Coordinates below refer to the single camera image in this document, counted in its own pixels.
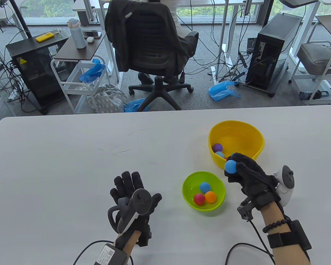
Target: white vr controller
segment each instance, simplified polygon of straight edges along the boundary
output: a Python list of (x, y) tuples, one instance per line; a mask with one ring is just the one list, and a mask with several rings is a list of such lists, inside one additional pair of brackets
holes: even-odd
[(278, 180), (279, 184), (276, 188), (276, 193), (280, 196), (280, 204), (285, 207), (294, 190), (294, 176), (293, 171), (286, 165), (284, 165), (279, 171), (274, 173), (275, 178)]

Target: hand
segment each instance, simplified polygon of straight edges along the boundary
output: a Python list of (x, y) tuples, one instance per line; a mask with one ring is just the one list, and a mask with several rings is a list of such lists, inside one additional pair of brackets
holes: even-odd
[[(131, 174), (128, 171), (125, 171), (120, 176), (117, 176), (114, 179), (114, 184), (116, 188), (110, 190), (110, 195), (113, 197), (116, 204), (118, 204), (119, 198), (131, 198), (135, 190), (144, 188), (140, 174), (134, 172)], [(161, 194), (156, 193), (152, 196), (152, 205), (149, 212), (146, 215), (139, 216), (130, 226), (129, 229), (138, 230), (141, 232), (141, 236), (138, 241), (139, 246), (147, 246), (148, 239), (152, 237), (150, 227), (148, 225), (150, 214), (154, 212), (154, 209), (157, 207), (158, 203), (162, 199)], [(116, 224), (120, 221), (120, 213), (118, 212), (115, 217)]]
[(250, 157), (234, 153), (227, 160), (236, 161), (236, 173), (230, 174), (225, 171), (228, 182), (237, 182), (242, 186), (242, 192), (247, 195), (251, 201), (255, 201), (264, 194), (271, 194), (272, 201), (280, 201), (280, 197), (275, 190), (278, 180), (273, 175), (266, 175), (262, 168)]

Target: green bowl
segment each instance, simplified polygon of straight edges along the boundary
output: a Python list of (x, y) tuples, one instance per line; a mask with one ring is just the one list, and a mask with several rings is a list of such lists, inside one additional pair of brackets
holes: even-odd
[[(202, 182), (210, 184), (211, 190), (216, 193), (217, 201), (215, 203), (211, 204), (205, 202), (204, 205), (199, 206), (194, 202), (194, 196), (197, 193), (201, 193), (200, 184)], [(222, 180), (220, 180), (215, 174), (206, 171), (198, 171), (188, 176), (183, 183), (182, 192), (187, 204), (202, 212), (209, 212), (217, 209), (222, 205), (226, 198), (226, 187)]]

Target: yellow phone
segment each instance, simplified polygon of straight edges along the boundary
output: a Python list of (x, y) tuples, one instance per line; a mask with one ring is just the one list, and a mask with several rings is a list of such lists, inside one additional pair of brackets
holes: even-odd
[(54, 34), (51, 33), (51, 32), (48, 32), (46, 34), (43, 34), (39, 37), (36, 37), (36, 41), (38, 41), (39, 43), (41, 43), (42, 41), (45, 41), (47, 39), (50, 39), (50, 38), (53, 38), (54, 37)]

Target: computer tower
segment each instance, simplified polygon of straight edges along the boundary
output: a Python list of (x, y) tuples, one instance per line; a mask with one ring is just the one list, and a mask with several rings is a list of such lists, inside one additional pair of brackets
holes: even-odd
[[(54, 37), (41, 43), (36, 41), (35, 36), (6, 46), (25, 85), (35, 97), (33, 101), (38, 102), (39, 106), (35, 104), (35, 107), (39, 111), (65, 98), (50, 63), (52, 57), (61, 49), (69, 36), (62, 30), (51, 32), (56, 33)], [(61, 81), (67, 80), (76, 64), (76, 62), (56, 64)]]
[(276, 14), (258, 33), (246, 75), (249, 87), (262, 91), (271, 88), (285, 65), (301, 20), (296, 15)]

